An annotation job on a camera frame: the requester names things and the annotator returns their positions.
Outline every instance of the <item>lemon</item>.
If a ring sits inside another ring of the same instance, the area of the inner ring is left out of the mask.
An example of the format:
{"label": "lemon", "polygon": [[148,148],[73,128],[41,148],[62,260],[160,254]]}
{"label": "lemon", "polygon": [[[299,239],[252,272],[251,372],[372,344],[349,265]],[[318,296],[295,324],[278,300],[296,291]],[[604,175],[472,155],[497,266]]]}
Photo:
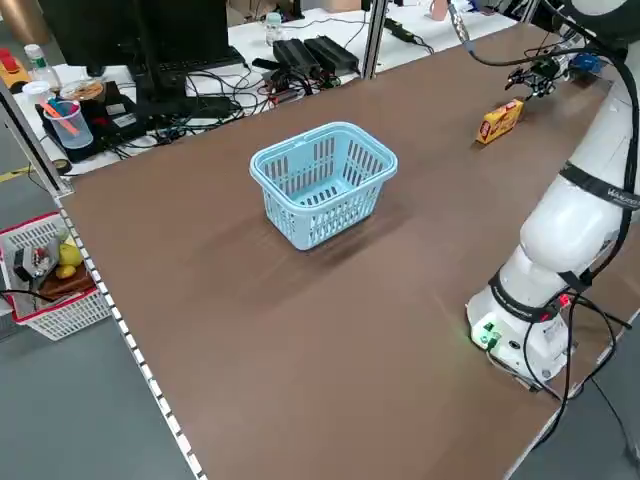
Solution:
{"label": "lemon", "polygon": [[73,277],[75,273],[76,267],[74,267],[73,265],[62,265],[56,268],[56,277],[58,277],[60,280]]}
{"label": "lemon", "polygon": [[60,245],[60,265],[71,265],[77,267],[82,263],[82,254],[80,249],[73,245],[63,243]]}

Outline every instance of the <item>white desk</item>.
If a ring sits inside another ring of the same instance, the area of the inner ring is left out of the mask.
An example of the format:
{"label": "white desk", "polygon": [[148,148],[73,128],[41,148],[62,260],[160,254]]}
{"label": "white desk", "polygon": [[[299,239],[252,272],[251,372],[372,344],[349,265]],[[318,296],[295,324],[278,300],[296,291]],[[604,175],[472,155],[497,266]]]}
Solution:
{"label": "white desk", "polygon": [[[306,17],[304,20],[298,20],[283,25],[285,38],[305,39],[313,38],[318,35],[327,35],[338,44],[345,45],[356,34],[356,32],[358,32],[362,27],[362,24],[349,24],[335,21],[312,24],[312,22],[326,20],[328,18],[338,18],[357,22],[362,21],[365,18],[365,14],[362,11],[328,14],[322,9],[314,9],[304,12],[304,14]],[[426,16],[425,7],[397,7],[395,5],[390,5],[387,16],[402,23],[407,30],[422,37],[424,41],[431,45],[436,52],[459,45],[459,40],[456,37],[449,20],[447,19],[444,22],[431,20],[431,18]],[[466,13],[463,14],[463,17],[472,38],[489,35],[508,28],[515,23],[513,20],[501,15],[486,16],[481,13]],[[366,14],[366,19],[368,21],[369,13]],[[305,28],[290,28],[305,25],[308,26]],[[365,52],[367,34],[368,25],[365,25],[348,47],[349,51],[356,55],[361,61]],[[250,23],[229,28],[229,44],[236,47],[238,51],[242,53],[248,64],[251,64],[255,58],[273,59],[272,48],[265,42],[265,31],[262,24]],[[428,52],[424,47],[404,43],[391,36],[388,31],[385,31],[378,56],[378,71],[394,68],[398,65],[411,62],[427,55]],[[63,83],[81,79],[85,74],[85,70],[82,67],[58,65],[55,68]],[[230,75],[230,77],[225,77],[225,80],[231,85],[235,85],[247,74],[247,70],[242,65],[234,65],[212,71],[221,76]],[[261,78],[260,72],[260,69],[253,69],[246,77],[246,81],[243,82],[243,85],[252,85],[258,82]],[[341,77],[341,81],[342,83],[346,83],[356,77],[357,75],[355,74],[345,75]],[[120,90],[122,93],[135,101],[135,87],[132,86],[132,79],[126,67],[108,67],[103,78],[105,81],[113,80],[117,84],[121,85]],[[199,94],[221,93],[220,84],[215,80],[203,77],[192,77],[192,79]],[[247,90],[247,92],[252,92],[259,98],[264,99],[264,96],[258,92],[258,87],[259,85],[252,90]],[[188,89],[188,94],[194,95],[190,89]],[[38,138],[44,137],[45,131],[42,128],[40,118],[36,114],[34,107],[27,102],[24,94],[17,94],[15,95],[15,98]],[[247,107],[255,104],[255,100],[248,95],[240,95],[237,97],[237,100],[243,106]],[[210,123],[210,120],[192,120],[189,124],[197,125],[202,122]],[[136,145],[149,145],[151,147],[155,141],[151,137],[143,137],[135,140],[134,143]],[[44,139],[42,144],[45,151],[52,159],[64,157],[64,154],[50,139]],[[123,148],[123,150],[132,156],[145,151],[144,149],[139,148]],[[74,164],[73,170],[70,173],[73,175],[83,174],[119,161],[120,158],[115,153],[105,152],[83,162]]]}

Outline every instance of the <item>metal frame pole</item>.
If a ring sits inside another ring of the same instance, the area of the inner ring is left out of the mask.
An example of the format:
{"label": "metal frame pole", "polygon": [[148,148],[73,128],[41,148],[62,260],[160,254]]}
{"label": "metal frame pole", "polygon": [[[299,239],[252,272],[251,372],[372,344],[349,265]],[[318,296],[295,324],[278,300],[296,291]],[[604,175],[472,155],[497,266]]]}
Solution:
{"label": "metal frame pole", "polygon": [[387,0],[373,0],[371,2],[371,16],[369,19],[369,36],[364,51],[362,78],[370,80],[375,76],[378,63],[378,52],[382,42],[384,20],[387,16]]}
{"label": "metal frame pole", "polygon": [[533,20],[533,16],[535,15],[539,6],[540,6],[540,0],[529,0],[527,9],[522,14],[522,18],[520,19],[520,21],[522,23],[531,23],[531,20]]}
{"label": "metal frame pole", "polygon": [[18,142],[27,160],[33,166],[40,180],[53,198],[73,193],[71,185],[60,178],[49,156],[45,153],[40,141],[29,126],[13,95],[0,81],[0,120]]}

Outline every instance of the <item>white plastic basket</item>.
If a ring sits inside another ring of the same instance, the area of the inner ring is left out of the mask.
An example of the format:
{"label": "white plastic basket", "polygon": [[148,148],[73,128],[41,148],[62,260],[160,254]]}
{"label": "white plastic basket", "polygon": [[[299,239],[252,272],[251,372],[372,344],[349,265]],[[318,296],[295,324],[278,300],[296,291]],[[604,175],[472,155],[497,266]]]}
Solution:
{"label": "white plastic basket", "polygon": [[[16,250],[25,246],[43,247],[64,227],[57,213],[49,213],[0,231],[0,268],[7,289],[27,290],[27,282],[13,271]],[[50,340],[60,340],[109,316],[109,307],[96,287],[66,297],[36,311],[34,299],[25,294],[7,295],[13,307],[13,321],[26,325]]]}
{"label": "white plastic basket", "polygon": [[267,217],[298,250],[308,250],[371,215],[394,153],[361,128],[329,123],[256,153],[251,176]]}

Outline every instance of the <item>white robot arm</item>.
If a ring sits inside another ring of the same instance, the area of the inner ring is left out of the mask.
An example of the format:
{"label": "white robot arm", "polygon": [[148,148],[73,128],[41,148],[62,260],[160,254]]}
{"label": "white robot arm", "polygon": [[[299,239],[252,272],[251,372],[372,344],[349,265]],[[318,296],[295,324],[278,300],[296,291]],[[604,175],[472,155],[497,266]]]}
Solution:
{"label": "white robot arm", "polygon": [[[628,47],[626,66],[640,82],[640,0],[564,3],[565,14],[602,42]],[[638,148],[630,147],[637,97],[632,99],[628,87],[628,81],[615,83],[586,137],[523,225],[520,244],[467,305],[474,343],[532,384],[557,375],[572,348],[554,308],[558,300],[569,302],[560,294],[569,287],[580,291],[583,272],[611,256],[612,248],[617,251],[629,224],[640,218],[640,196],[632,193],[640,192],[640,176],[629,166],[629,152],[637,155]]]}

